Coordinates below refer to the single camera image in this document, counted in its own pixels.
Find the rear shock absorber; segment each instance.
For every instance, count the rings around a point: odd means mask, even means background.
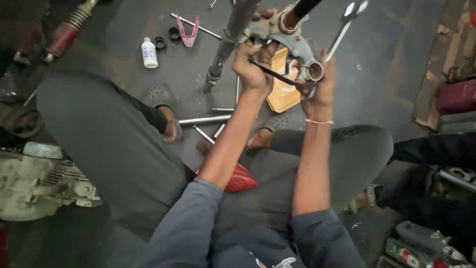
[[[52,62],[55,57],[60,57],[73,43],[79,34],[79,30],[91,16],[91,10],[98,0],[87,0],[69,14],[53,34],[51,45],[46,48],[46,56],[43,60]]]

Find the foot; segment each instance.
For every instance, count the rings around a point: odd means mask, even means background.
[[[163,112],[165,118],[167,119],[167,127],[165,128],[164,133],[162,133],[162,138],[166,143],[174,142],[177,139],[177,129],[175,128],[175,115],[170,108],[165,106],[159,107],[158,110]]]
[[[273,139],[274,133],[269,129],[263,128],[260,129],[251,139],[248,141],[248,150],[255,151],[260,149],[269,149],[271,148],[271,140]]]

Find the white plastic bottle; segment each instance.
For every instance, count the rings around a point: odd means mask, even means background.
[[[144,38],[144,42],[141,45],[142,47],[142,57],[144,58],[144,66],[147,68],[156,68],[159,64],[157,63],[157,53],[155,52],[155,46],[150,41],[149,37]]]

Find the wooden board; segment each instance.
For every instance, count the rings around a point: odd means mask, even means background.
[[[286,66],[286,55],[288,49],[283,48],[276,52],[271,60],[271,68],[280,74],[284,74],[284,68]],[[295,67],[297,61],[294,60],[289,67],[289,79],[294,80],[298,74],[298,69]],[[267,101],[271,110],[276,113],[282,113],[292,106],[298,104],[301,99],[301,93],[296,90],[295,86],[288,85],[283,81],[274,78],[273,92],[268,96]]]

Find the hand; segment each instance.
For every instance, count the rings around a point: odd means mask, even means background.
[[[253,14],[252,20],[258,21],[261,18],[271,18],[277,13],[277,9],[261,10]],[[256,91],[266,98],[273,91],[274,78],[265,74],[258,66],[248,62],[248,58],[257,55],[259,64],[271,68],[271,59],[278,50],[279,42],[262,41],[260,45],[254,46],[252,40],[247,40],[238,46],[233,71],[240,77],[243,84],[243,92]]]
[[[308,95],[314,87],[316,93],[307,100],[301,100],[301,106],[306,117],[313,121],[332,120],[332,101],[334,100],[334,89],[336,87],[336,61],[332,58],[329,62],[326,59],[329,49],[321,52],[324,76],[318,82],[306,83],[296,86],[304,95]]]

